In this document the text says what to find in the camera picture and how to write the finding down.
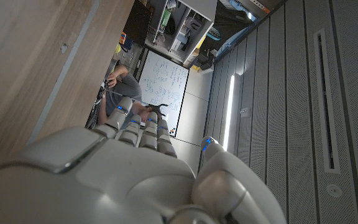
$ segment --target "wooden surface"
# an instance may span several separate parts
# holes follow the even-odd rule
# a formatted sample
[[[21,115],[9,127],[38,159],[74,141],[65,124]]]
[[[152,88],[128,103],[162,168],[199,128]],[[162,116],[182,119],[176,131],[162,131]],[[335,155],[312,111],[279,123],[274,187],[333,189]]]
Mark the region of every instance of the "wooden surface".
[[[39,137],[85,125],[133,2],[100,0]],[[27,143],[93,4],[0,0],[0,161]]]

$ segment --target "white robotic hand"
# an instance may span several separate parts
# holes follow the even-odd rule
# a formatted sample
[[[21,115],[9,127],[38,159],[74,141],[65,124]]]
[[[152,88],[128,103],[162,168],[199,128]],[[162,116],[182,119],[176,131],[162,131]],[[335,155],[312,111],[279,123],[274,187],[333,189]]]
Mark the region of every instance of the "white robotic hand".
[[[155,113],[142,136],[135,115],[114,139],[131,106],[124,98],[106,124],[59,131],[2,163],[0,223],[285,223],[265,184],[211,137],[197,178]]]

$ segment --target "man's hand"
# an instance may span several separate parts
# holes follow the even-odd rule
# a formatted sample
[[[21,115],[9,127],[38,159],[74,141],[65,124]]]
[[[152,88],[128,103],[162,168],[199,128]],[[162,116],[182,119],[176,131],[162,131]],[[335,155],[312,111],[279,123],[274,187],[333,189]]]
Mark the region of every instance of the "man's hand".
[[[109,88],[114,87],[117,84],[117,78],[112,73],[107,77],[107,86]]]

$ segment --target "whiteboard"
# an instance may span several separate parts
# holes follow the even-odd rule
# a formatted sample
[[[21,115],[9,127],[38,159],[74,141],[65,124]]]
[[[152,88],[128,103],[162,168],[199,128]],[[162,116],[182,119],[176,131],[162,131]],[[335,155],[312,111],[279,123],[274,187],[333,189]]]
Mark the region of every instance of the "whiteboard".
[[[189,70],[149,50],[140,76],[142,101],[158,106],[162,103],[162,117],[168,130],[176,136],[183,95],[185,94]]]

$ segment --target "man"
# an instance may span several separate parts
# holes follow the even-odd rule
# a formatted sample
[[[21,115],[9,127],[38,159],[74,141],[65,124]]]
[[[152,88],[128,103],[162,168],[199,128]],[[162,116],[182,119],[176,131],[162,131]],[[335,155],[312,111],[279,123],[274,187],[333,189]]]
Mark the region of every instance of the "man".
[[[120,93],[125,96],[131,97],[133,100],[142,101],[142,89],[140,85],[135,80],[132,74],[130,74],[127,68],[123,65],[116,65],[114,71],[110,73],[107,77],[108,81],[108,90]],[[100,104],[99,115],[98,115],[98,124],[104,124],[107,121],[108,116],[114,111],[118,103],[123,99],[123,96],[107,91]],[[158,120],[162,119],[162,114],[160,111],[160,106],[148,105],[143,106],[138,101],[134,101],[132,104],[131,111],[127,115],[127,118],[122,125],[125,128],[128,122],[131,121],[131,118],[134,114],[138,114],[142,119],[142,122],[146,122],[150,112],[155,112],[157,114]]]

